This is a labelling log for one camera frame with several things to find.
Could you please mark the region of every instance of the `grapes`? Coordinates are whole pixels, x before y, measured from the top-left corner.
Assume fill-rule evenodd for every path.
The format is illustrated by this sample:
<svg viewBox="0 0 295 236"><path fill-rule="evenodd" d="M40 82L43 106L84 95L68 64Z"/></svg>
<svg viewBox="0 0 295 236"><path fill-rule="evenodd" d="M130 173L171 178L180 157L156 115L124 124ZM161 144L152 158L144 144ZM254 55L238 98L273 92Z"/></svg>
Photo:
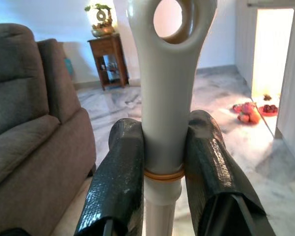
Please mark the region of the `grapes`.
<svg viewBox="0 0 295 236"><path fill-rule="evenodd" d="M276 113L278 112L278 108L275 106L275 105L265 105L264 106L264 109L263 109L263 112L264 113Z"/></svg>

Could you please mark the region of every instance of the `baseboard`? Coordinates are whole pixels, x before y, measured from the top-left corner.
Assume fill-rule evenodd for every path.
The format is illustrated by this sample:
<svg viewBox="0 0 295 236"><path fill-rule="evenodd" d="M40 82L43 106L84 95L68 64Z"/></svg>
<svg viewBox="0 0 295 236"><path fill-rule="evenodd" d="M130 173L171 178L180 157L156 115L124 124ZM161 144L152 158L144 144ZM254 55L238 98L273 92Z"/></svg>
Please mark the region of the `baseboard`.
<svg viewBox="0 0 295 236"><path fill-rule="evenodd" d="M207 73L223 73L223 72L238 72L236 65L222 65L214 67L199 68L196 70L196 75L207 74Z"/></svg>
<svg viewBox="0 0 295 236"><path fill-rule="evenodd" d="M275 139L283 139L283 134L281 133L281 131L279 130L278 127L275 128L274 138Z"/></svg>
<svg viewBox="0 0 295 236"><path fill-rule="evenodd" d="M89 81L89 82L74 83L73 85L74 85L75 90L89 89L89 88L98 89L98 88L102 87L100 81Z"/></svg>
<svg viewBox="0 0 295 236"><path fill-rule="evenodd" d="M223 73L223 72L237 72L237 67L235 65L223 65L223 66L215 66L215 67L207 67L207 68L199 68L196 70L196 74L205 74L205 73ZM129 85L131 87L140 87L141 79L129 79ZM90 81L90 82L81 82L74 84L75 90L79 89L98 89L101 88L100 81Z"/></svg>
<svg viewBox="0 0 295 236"><path fill-rule="evenodd" d="M129 79L129 85L131 87L140 87L141 86L141 80L140 79Z"/></svg>
<svg viewBox="0 0 295 236"><path fill-rule="evenodd" d="M284 138L284 136L282 136L282 140L285 143L285 145L287 146L288 150L290 151L290 153L292 154L292 156L295 159L295 152L292 150L292 148L290 147L290 145L288 145L288 143L286 142L286 139Z"/></svg>

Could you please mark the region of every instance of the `potted plant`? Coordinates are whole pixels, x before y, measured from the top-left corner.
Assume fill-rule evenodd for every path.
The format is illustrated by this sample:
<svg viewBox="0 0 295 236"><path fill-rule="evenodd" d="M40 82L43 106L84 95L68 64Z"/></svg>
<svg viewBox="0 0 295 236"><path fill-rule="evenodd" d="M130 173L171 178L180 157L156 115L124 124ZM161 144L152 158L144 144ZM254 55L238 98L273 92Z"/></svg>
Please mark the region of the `potted plant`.
<svg viewBox="0 0 295 236"><path fill-rule="evenodd" d="M108 5L95 4L88 5L84 8L86 12L91 9L97 10L96 18L98 20L97 25L92 25L92 34L94 37L101 37L104 35L112 34L115 30L113 25L113 19L111 14L111 8Z"/></svg>

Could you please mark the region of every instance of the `orange rubber band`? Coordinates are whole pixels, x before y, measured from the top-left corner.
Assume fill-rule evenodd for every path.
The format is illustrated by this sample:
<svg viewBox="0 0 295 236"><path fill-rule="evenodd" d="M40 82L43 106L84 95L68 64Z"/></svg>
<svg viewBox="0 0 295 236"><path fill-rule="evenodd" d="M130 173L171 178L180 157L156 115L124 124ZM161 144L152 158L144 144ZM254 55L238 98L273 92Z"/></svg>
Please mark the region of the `orange rubber band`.
<svg viewBox="0 0 295 236"><path fill-rule="evenodd" d="M183 178L185 176L185 171L181 169L179 172L171 175L157 175L145 170L144 175L157 182L170 183Z"/></svg>

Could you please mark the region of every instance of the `wooden side table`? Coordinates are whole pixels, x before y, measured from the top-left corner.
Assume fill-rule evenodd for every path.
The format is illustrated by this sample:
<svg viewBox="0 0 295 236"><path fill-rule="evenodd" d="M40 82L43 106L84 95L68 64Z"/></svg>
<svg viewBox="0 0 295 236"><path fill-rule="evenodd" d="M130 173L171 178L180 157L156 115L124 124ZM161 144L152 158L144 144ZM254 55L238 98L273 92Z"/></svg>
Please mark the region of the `wooden side table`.
<svg viewBox="0 0 295 236"><path fill-rule="evenodd" d="M112 35L93 39L88 41L93 52L96 68L103 90L106 86L122 86L125 87L128 81L127 67L124 62L122 44L120 35L114 33ZM104 55L114 55L117 62L117 70L119 71L119 79L109 80L108 69L104 61Z"/></svg>

